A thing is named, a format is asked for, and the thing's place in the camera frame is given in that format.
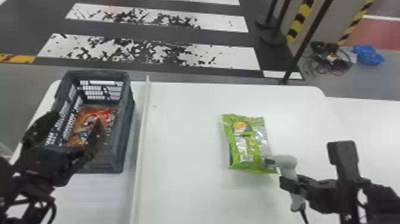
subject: plastic crate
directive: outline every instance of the plastic crate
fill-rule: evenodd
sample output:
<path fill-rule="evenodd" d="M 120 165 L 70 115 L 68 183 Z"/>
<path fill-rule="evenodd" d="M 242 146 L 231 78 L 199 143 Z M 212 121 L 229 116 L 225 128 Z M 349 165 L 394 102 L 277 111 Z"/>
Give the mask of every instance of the plastic crate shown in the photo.
<path fill-rule="evenodd" d="M 45 145 L 66 145 L 81 105 L 118 108 L 105 147 L 81 173 L 121 173 L 135 102 L 129 75 L 122 71 L 68 71 L 63 77 L 52 110 L 60 113 Z"/>

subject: green snack bag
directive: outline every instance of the green snack bag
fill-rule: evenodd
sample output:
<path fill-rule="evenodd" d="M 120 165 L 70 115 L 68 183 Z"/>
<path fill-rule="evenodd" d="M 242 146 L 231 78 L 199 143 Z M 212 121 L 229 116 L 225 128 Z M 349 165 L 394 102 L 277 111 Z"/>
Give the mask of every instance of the green snack bag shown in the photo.
<path fill-rule="evenodd" d="M 225 114 L 222 121 L 229 140 L 230 169 L 277 173 L 264 164 L 265 156 L 271 155 L 264 118 Z"/>

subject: gray floor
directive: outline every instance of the gray floor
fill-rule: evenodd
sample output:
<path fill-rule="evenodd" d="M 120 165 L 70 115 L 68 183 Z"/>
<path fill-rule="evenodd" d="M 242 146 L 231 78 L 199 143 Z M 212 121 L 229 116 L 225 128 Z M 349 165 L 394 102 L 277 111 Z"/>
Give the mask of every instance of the gray floor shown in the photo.
<path fill-rule="evenodd" d="M 378 0 L 368 10 L 369 15 L 400 17 L 399 0 Z"/>
<path fill-rule="evenodd" d="M 290 45 L 295 52 L 298 45 Z M 354 65 L 343 76 L 332 74 L 307 75 L 305 59 L 298 64 L 306 82 L 291 80 L 291 85 L 319 87 L 328 97 L 382 99 L 400 101 L 400 51 L 378 50 L 386 61 L 379 66 Z"/>

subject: robotic hand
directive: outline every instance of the robotic hand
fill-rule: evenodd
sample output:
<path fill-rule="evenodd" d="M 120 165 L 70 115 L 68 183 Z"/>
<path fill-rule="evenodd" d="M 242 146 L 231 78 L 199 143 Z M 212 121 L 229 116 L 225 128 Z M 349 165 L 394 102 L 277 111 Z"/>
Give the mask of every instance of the robotic hand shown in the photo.
<path fill-rule="evenodd" d="M 296 159 L 289 155 L 266 158 L 265 163 L 281 170 L 280 187 L 290 192 L 292 211 L 300 211 L 305 223 L 305 200 L 310 208 L 322 214 L 336 213 L 341 224 L 360 224 L 359 207 L 365 209 L 368 224 L 400 223 L 400 198 L 391 189 L 372 184 L 358 170 L 354 142 L 330 142 L 327 145 L 330 163 L 336 166 L 338 180 L 317 181 L 295 172 Z M 358 201 L 363 190 L 367 203 Z"/>
<path fill-rule="evenodd" d="M 0 157 L 0 180 L 5 183 L 0 184 L 0 224 L 40 224 L 50 210 L 48 224 L 52 223 L 57 212 L 51 196 L 55 187 L 66 186 L 72 175 L 103 147 L 106 134 L 100 119 L 83 147 L 42 145 L 58 119 L 58 112 L 52 111 L 31 125 L 14 165 Z M 8 217 L 8 209 L 20 204 L 28 204 L 22 217 Z"/>

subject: crosswalk marking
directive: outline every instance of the crosswalk marking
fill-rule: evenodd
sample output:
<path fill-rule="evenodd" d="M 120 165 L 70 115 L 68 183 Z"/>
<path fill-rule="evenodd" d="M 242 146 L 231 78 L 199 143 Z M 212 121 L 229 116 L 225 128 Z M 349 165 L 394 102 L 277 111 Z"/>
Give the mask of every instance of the crosswalk marking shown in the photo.
<path fill-rule="evenodd" d="M 65 18 L 84 21 L 185 27 L 200 30 L 248 33 L 245 18 L 236 15 L 189 13 L 183 11 L 76 3 Z"/>
<path fill-rule="evenodd" d="M 38 57 L 259 70 L 250 47 L 53 34 Z"/>
<path fill-rule="evenodd" d="M 264 77 L 272 78 L 272 79 L 281 79 L 285 76 L 285 71 L 262 71 Z M 298 79 L 302 80 L 303 77 L 298 72 L 293 72 L 290 76 L 290 79 Z"/>
<path fill-rule="evenodd" d="M 240 5 L 239 0 L 168 0 L 168 1 L 185 1 L 185 2 L 201 2 L 223 5 Z"/>

